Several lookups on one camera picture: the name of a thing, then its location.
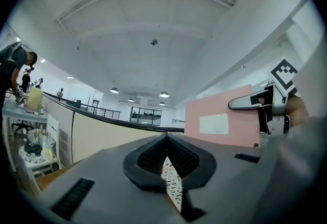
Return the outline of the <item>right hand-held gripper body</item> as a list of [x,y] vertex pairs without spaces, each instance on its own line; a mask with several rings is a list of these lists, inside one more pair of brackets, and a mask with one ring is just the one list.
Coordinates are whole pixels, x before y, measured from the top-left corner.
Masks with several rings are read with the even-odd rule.
[[292,79],[297,68],[286,57],[282,57],[269,72],[270,81],[259,94],[258,108],[260,132],[281,135],[290,128],[291,119],[286,114],[286,104],[290,94],[297,93]]

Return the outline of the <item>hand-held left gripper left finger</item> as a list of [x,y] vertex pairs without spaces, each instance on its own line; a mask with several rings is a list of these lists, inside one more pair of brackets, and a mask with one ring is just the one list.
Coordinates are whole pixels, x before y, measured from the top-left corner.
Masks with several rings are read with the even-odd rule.
[[83,159],[41,192],[41,205],[51,209],[79,180],[90,180],[94,184],[71,216],[72,223],[183,223],[166,194],[139,189],[123,171],[125,156],[156,138],[103,149]]

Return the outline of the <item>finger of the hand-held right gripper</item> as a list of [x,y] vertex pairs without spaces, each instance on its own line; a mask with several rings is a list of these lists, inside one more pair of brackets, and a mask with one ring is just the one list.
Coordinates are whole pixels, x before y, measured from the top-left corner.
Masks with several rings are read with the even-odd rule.
[[228,103],[231,110],[255,110],[260,106],[256,93],[232,99]]

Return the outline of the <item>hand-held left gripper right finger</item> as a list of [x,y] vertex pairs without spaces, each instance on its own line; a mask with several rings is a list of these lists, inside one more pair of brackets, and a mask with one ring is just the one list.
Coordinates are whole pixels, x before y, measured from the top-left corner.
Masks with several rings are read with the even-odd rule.
[[192,223],[265,223],[262,197],[271,177],[271,146],[264,149],[220,145],[169,133],[199,156],[198,167],[183,178],[206,181],[183,187],[182,211]]

